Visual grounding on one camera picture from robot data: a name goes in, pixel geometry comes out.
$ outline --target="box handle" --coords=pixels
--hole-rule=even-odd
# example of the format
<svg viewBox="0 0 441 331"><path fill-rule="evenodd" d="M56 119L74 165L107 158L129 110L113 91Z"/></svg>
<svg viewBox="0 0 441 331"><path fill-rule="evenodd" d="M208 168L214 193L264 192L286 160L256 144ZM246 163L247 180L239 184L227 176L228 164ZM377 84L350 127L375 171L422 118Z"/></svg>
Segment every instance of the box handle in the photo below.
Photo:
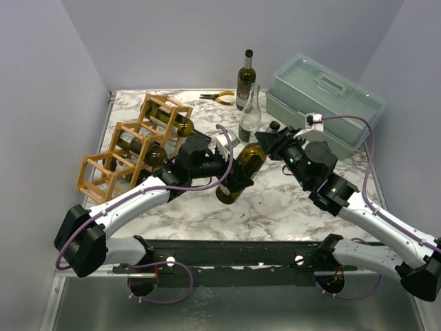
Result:
<svg viewBox="0 0 441 331"><path fill-rule="evenodd" d="M321 74L317 79L314 79L317 82L317 87L321 90L340 95L341 97L347 90L347 85L337 80L333 76L329 76L328 74Z"/></svg>

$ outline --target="plier jaw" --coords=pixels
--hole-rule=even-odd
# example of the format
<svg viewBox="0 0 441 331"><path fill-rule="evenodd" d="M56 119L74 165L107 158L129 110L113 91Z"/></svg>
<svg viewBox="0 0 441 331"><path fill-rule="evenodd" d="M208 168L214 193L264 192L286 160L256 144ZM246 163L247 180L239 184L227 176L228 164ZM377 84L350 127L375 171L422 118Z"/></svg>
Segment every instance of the plier jaw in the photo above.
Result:
<svg viewBox="0 0 441 331"><path fill-rule="evenodd" d="M224 91L224 92L219 92L216 94L201 94L199 99L215 100L215 101L219 102L221 105L225 105L225 106L234 105L234 102L223 101L221 98L219 98L223 95L234 95L234 91Z"/></svg>

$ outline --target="purple cable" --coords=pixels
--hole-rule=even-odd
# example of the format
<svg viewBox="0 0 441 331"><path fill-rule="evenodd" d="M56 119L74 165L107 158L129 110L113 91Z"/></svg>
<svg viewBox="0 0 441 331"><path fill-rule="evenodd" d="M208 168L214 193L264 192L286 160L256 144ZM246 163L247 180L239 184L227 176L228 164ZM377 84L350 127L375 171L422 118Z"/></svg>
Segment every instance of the purple cable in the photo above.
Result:
<svg viewBox="0 0 441 331"><path fill-rule="evenodd" d="M373 128L371 126L371 124L369 123L368 120L366 120L365 118L361 117L361 116L357 116L357 115L334 115L334 116L324 116L322 119L326 120L326 119L343 119L343 118L348 118L348 119L358 119L359 121L362 121L366 124L367 128L369 129L369 133L371 134L371 139L372 139L372 144L371 144L371 155L369 156L369 160L367 162L367 167L366 167L366 173L365 173L365 178L363 179L363 187L362 187L362 195L363 195L363 200L365 200L366 205L369 206L369 208L373 211L376 212L376 214L378 214L379 216L381 216L381 218L386 221L388 224L392 225L393 227L395 227L396 229L399 229L399 231L401 231L402 233L404 233L405 235L407 235L408 237L416 240L419 244L424 245L432 250L434 250L437 253L441 254L441 249L439 249L438 247L432 245L431 243L428 243L424 240L422 240L419 236L415 235L414 233L412 233L411 231L407 230L406 228L402 227L400 224L395 223L393 220L391 220L388 216L386 216L385 214L381 213L381 211L376 211L376 208L371 204L371 202L369 201L368 197L367 197L367 181L369 179L369 173L371 172L371 168L372 168L372 162L373 162L373 156L375 154L375 135L373 133Z"/></svg>
<svg viewBox="0 0 441 331"><path fill-rule="evenodd" d="M130 292L130 298L134 297L135 299L138 300L142 300L145 302L150 302L150 303L157 303L160 305L173 305L175 303L179 303L181 301L186 300L192 293L193 293L193 274L192 271L183 263L178 262L178 261L161 261L161 262L155 262L155 263L149 263L149 264L143 264L143 265L131 265L132 268L136 268L136 269L140 269L140 268L149 268L149 267L154 267L156 265L162 265L162 264L177 264L179 266L181 266L182 268L185 269L185 271L188 273L188 276L190 278L190 286L189 286L189 290L187 291L187 293L185 293L181 298L176 299L176 300L170 300L170 301L161 301L161 300L155 300L155 299L148 299L145 297L137 297L136 295L133 294L132 289L130 287L130 283L127 283L127 288Z"/></svg>
<svg viewBox="0 0 441 331"><path fill-rule="evenodd" d="M364 241L363 239L360 239L360 238L352 238L351 240L352 241L359 241L359 242L361 242L361 243L363 243L365 245L369 245L369 243L367 243L366 241ZM366 299L366 298L374 295L381 288L381 285L383 284L383 280L384 280L384 276L381 274L380 275L380 280L378 281L377 285L373 288L372 291L370 291L370 292L368 292L366 294L363 294L363 295L356 296L356 297L345 297L344 295L338 295L338 294L334 295L332 293L329 293L329 292L326 292L325 290L323 290L323 288L320 286L320 284L317 281L316 281L316 285L317 285L318 288L321 289L322 293L324 295L327 295L328 297L332 297L334 299L340 299L340 300L353 301L353 300Z"/></svg>
<svg viewBox="0 0 441 331"><path fill-rule="evenodd" d="M227 130L221 125L221 124L216 124L216 129L221 129L223 134L225 135L225 137L227 138L227 142L228 142L228 150L229 150L229 161L228 161L228 166L227 169L225 171L225 173L223 174L223 176L216 182L211 183L209 185L205 185L205 186L201 186L198 188L182 188L180 186L152 186L150 188L146 188L144 190L144 192L149 192L149 191L153 191L153 190L178 190L178 191L203 191L203 190L208 190L209 188L213 188L217 185L219 185L220 183L222 183L224 181L225 178L227 178L229 172L232 169L233 166L233 145L232 145L232 141L229 138L229 135L227 133ZM143 192L136 191L133 192L132 194L127 195L125 198L122 198L121 200L119 200L118 202L116 202L114 205L110 205L109 207L105 208L104 210L106 212L111 211L112 209L115 209L116 207L118 207L119 205L125 203L126 201L130 200L131 198L134 198L140 194L142 194ZM83 225L81 225L78 229L76 229L76 231L72 234L72 236L70 236L70 238L66 241L66 243L64 244L64 246L60 249L60 253L57 256L57 259L55 261L55 268L57 270L63 271L63 270L68 270L70 269L70 265L65 265L62 266L60 265L61 259L63 258L63 255L66 253L66 250L68 250L68 247L70 246L70 244L75 240L76 236L78 236L81 231L83 231L84 229L87 228L87 226L89 224L91 224L91 222L96 221L98 218L102 217L101 213L98 213L92 217L90 217L86 222L84 222Z"/></svg>

